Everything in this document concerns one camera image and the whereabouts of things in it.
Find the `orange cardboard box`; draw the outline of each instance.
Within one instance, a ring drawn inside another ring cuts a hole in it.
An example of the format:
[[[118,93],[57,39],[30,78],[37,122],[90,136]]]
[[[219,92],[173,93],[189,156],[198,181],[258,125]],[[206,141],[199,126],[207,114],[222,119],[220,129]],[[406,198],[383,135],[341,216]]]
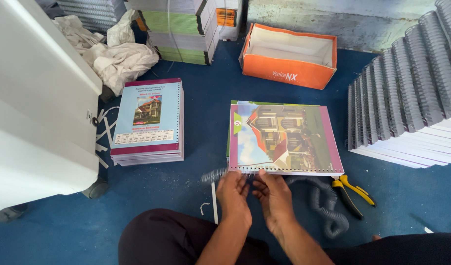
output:
[[[239,61],[244,75],[323,89],[337,70],[337,37],[252,24]]]

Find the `person's left hand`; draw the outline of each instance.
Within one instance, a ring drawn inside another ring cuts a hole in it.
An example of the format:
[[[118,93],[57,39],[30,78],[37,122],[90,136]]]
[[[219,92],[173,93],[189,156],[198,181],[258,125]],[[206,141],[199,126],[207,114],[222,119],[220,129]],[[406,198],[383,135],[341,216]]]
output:
[[[216,196],[222,208],[222,222],[224,220],[244,221],[250,228],[252,214],[247,205],[247,195],[250,185],[245,183],[240,170],[228,172],[217,185]]]

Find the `white machine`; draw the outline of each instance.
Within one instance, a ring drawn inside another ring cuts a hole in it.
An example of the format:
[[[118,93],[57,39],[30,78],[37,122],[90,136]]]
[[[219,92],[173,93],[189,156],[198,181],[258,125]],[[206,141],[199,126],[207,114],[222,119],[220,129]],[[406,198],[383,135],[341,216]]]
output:
[[[0,0],[0,210],[96,182],[101,91],[34,0]]]

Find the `black pants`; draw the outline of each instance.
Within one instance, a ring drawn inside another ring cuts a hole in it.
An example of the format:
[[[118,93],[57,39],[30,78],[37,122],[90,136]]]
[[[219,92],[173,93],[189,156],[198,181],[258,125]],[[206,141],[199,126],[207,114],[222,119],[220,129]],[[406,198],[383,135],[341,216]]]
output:
[[[194,264],[217,225],[167,209],[134,218],[119,240],[119,264]],[[326,250],[335,264],[451,264],[451,234],[390,236],[348,249]],[[247,238],[236,264],[277,264],[268,245]]]

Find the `blue carpet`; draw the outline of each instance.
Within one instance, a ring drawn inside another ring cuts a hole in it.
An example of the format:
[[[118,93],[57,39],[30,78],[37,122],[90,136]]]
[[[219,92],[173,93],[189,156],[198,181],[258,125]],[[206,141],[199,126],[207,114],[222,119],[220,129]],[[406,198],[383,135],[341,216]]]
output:
[[[183,162],[121,167],[113,166],[109,155],[100,156],[109,164],[100,175],[110,189],[99,199],[81,193],[53,196],[29,203],[21,219],[0,223],[0,264],[117,264],[117,244],[127,223],[137,214],[153,208],[168,208],[213,221],[211,187],[199,177],[226,165],[226,140],[231,99],[316,104],[328,106],[333,131],[345,172],[350,182],[358,181],[377,201],[370,207],[350,191],[354,203],[365,216],[346,214],[350,230],[335,240],[324,238],[322,219],[308,207],[307,184],[293,184],[293,203],[299,222],[323,247],[348,247],[368,242],[372,234],[381,236],[451,232],[451,165],[411,169],[346,151],[347,86],[374,54],[338,50],[338,71],[322,90],[288,85],[241,74],[238,56],[241,42],[220,42],[212,66],[160,61],[152,69],[159,78],[181,77],[185,91],[185,150]],[[148,71],[139,80],[158,79]],[[120,99],[105,105],[118,106]],[[108,114],[112,123],[117,110]],[[104,131],[102,123],[99,132]],[[99,143],[108,146],[104,136]],[[270,245],[271,255],[288,260],[267,230],[261,208],[249,196],[253,224],[249,236]]]

